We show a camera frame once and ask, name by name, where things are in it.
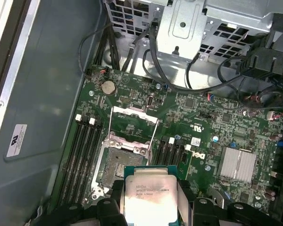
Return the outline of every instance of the ram slot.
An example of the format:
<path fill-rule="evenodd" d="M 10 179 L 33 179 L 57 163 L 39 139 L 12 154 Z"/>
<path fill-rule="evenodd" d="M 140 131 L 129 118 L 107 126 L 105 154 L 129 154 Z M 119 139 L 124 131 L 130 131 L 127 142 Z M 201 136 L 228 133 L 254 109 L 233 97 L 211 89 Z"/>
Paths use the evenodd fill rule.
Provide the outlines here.
<path fill-rule="evenodd" d="M 101 124 L 98 124 L 98 125 L 95 125 L 94 127 L 95 127 L 94 134 L 91 138 L 91 143 L 90 143 L 89 150 L 88 150 L 88 157 L 84 163 L 84 173 L 82 174 L 82 183 L 80 184 L 78 188 L 79 193 L 78 193 L 78 199 L 76 200 L 76 203 L 83 202 L 83 196 L 85 194 L 85 191 L 88 185 L 88 179 L 91 175 L 91 170 L 92 170 L 93 162 L 95 159 L 96 150 L 100 143 L 100 135 L 101 135 L 102 126 Z"/>
<path fill-rule="evenodd" d="M 160 162 L 162 162 L 163 158 L 163 151 L 165 149 L 166 142 L 164 140 L 161 140 L 157 149 L 156 154 L 156 161 L 154 165 L 159 165 Z"/>
<path fill-rule="evenodd" d="M 169 159 L 171 156 L 172 149 L 173 149 L 173 144 L 167 144 L 165 152 L 163 153 L 164 158 L 162 165 L 169 165 Z"/>
<path fill-rule="evenodd" d="M 175 158 L 175 154 L 176 154 L 176 147 L 178 145 L 173 145 L 172 146 L 172 149 L 170 151 L 170 155 L 169 155 L 169 158 L 168 158 L 168 162 L 166 163 L 166 165 L 172 165 L 173 164 L 173 161 L 174 161 L 174 158 Z"/>
<path fill-rule="evenodd" d="M 86 132 L 88 130 L 88 126 L 82 125 L 80 133 L 79 133 L 79 138 L 77 142 L 74 145 L 74 150 L 73 150 L 73 155 L 70 158 L 70 164 L 69 167 L 67 168 L 66 174 L 65 174 L 65 181 L 64 181 L 64 189 L 62 190 L 62 194 L 60 194 L 61 197 L 61 205 L 65 204 L 69 200 L 69 193 L 72 185 L 72 180 L 73 180 L 73 174 L 75 167 L 78 163 L 78 155 L 81 151 L 81 147 L 83 146 L 85 137 L 86 137 Z"/>
<path fill-rule="evenodd" d="M 83 153 L 84 148 L 86 146 L 88 130 L 89 130 L 89 126 L 85 125 L 84 130 L 83 130 L 82 139 L 80 140 L 80 143 L 77 146 L 77 152 L 76 152 L 76 155 L 75 155 L 75 158 L 74 158 L 74 161 L 73 161 L 72 170 L 71 170 L 71 174 L 70 174 L 69 181 L 68 181 L 67 192 L 66 192 L 66 195 L 64 197 L 64 201 L 66 201 L 66 203 L 70 203 L 71 197 L 74 193 L 74 187 L 75 187 L 75 183 L 76 183 L 76 179 L 75 179 L 76 172 L 79 168 L 82 153 Z"/>
<path fill-rule="evenodd" d="M 78 165 L 78 168 L 76 168 L 76 170 L 74 172 L 74 176 L 75 176 L 74 186 L 73 186 L 73 190 L 70 193 L 69 203 L 76 203 L 77 194 L 79 193 L 79 187 L 80 187 L 80 183 L 81 183 L 81 180 L 82 180 L 84 165 L 85 165 L 85 161 L 86 161 L 86 158 L 87 158 L 87 155 L 88 155 L 88 149 L 89 149 L 91 142 L 92 142 L 93 134 L 94 134 L 94 128 L 89 127 L 87 139 L 86 139 L 84 146 L 83 146 L 83 149 L 80 153 L 79 165 Z"/>
<path fill-rule="evenodd" d="M 75 147 L 76 147 L 76 144 L 79 141 L 82 129 L 83 129 L 83 125 L 80 124 L 80 123 L 77 123 L 76 129 L 75 129 L 75 137 L 74 137 L 72 145 L 71 145 L 69 157 L 68 157 L 66 167 L 65 167 L 65 173 L 64 173 L 64 176 L 63 176 L 63 180 L 62 180 L 62 186 L 61 186 L 61 189 L 60 189 L 60 192 L 59 192 L 58 206 L 60 206 L 62 204 L 63 194 L 65 193 L 65 188 L 66 188 L 66 185 L 67 185 L 66 181 L 67 181 L 67 178 L 69 176 L 69 172 L 70 172 L 70 168 L 71 168 L 73 158 L 75 156 Z"/>
<path fill-rule="evenodd" d="M 175 154 L 173 157 L 172 165 L 178 166 L 181 158 L 183 157 L 183 153 L 184 153 L 184 146 L 175 145 Z"/>

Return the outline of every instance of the label sticker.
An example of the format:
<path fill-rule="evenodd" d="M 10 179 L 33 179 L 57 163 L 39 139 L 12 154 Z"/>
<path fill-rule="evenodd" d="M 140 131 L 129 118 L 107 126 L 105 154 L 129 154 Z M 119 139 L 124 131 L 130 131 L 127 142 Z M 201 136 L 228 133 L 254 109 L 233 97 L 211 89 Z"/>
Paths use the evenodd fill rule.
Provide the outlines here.
<path fill-rule="evenodd" d="M 200 138 L 192 137 L 191 145 L 199 147 L 200 141 L 201 141 Z"/>
<path fill-rule="evenodd" d="M 8 153 L 6 157 L 19 155 L 24 135 L 26 132 L 27 124 L 17 124 L 14 129 L 13 136 L 9 143 Z"/>

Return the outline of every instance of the usb port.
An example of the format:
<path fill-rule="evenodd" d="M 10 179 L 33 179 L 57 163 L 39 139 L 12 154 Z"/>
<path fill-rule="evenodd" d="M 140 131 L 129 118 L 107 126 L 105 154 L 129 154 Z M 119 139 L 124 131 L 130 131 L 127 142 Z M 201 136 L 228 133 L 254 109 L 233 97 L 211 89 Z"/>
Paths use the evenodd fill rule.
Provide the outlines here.
<path fill-rule="evenodd" d="M 153 103 L 153 96 L 149 96 L 147 100 L 147 107 L 152 106 Z"/>

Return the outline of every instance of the heatsink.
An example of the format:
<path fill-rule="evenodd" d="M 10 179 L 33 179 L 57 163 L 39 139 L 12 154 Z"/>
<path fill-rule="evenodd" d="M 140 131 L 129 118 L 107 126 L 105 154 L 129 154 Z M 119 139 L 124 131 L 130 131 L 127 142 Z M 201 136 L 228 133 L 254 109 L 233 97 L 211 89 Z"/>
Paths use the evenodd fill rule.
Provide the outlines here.
<path fill-rule="evenodd" d="M 256 154 L 242 150 L 224 147 L 218 168 L 218 174 L 226 178 L 232 178 L 245 183 L 250 183 Z"/>

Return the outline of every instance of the green circuit board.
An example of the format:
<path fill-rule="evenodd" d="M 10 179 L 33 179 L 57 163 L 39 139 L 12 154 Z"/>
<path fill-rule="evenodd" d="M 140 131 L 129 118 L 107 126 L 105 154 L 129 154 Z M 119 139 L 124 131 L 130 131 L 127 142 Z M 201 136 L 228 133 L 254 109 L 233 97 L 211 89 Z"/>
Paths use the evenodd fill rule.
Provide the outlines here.
<path fill-rule="evenodd" d="M 92 66 L 90 69 L 89 73 L 93 78 L 84 81 L 75 111 L 75 115 L 94 117 L 101 121 L 100 140 L 108 134 L 113 106 L 142 109 L 147 115 L 159 119 L 152 144 L 153 159 L 158 158 L 157 149 L 163 136 L 175 137 L 184 144 L 191 145 L 191 151 L 185 151 L 183 159 L 178 164 L 178 177 L 190 181 L 195 194 L 204 195 L 209 187 L 213 187 L 223 191 L 235 202 L 247 202 L 267 212 L 270 201 L 264 198 L 264 190 L 269 184 L 276 151 L 276 142 L 268 138 L 272 134 L 281 132 L 282 118 L 268 121 L 267 111 L 258 111 L 253 117 L 245 116 L 243 109 L 228 112 L 213 106 L 206 95 L 182 95 L 164 87 L 157 89 L 156 82 L 152 79 L 116 70 L 101 74 L 102 69 L 101 66 Z M 103 93 L 101 86 L 105 81 L 114 83 L 116 90 L 113 94 Z M 148 105 L 150 96 L 153 100 Z M 235 101 L 224 98 L 215 97 L 215 102 L 228 108 L 237 107 Z M 124 117 L 117 114 L 113 116 L 111 124 L 111 129 L 118 136 L 141 143 L 151 139 L 155 128 L 154 124 L 142 121 L 138 117 Z M 65 173 L 64 165 L 69 157 L 74 134 L 75 120 L 71 125 L 58 171 L 52 195 L 52 207 L 56 206 Z M 218 142 L 212 141 L 214 136 L 218 137 Z M 224 147 L 244 149 L 256 154 L 251 183 L 218 175 Z M 201 158 L 198 155 L 192 156 L 192 151 L 204 155 Z M 85 192 L 84 197 L 88 202 L 91 191 L 86 189 Z"/>

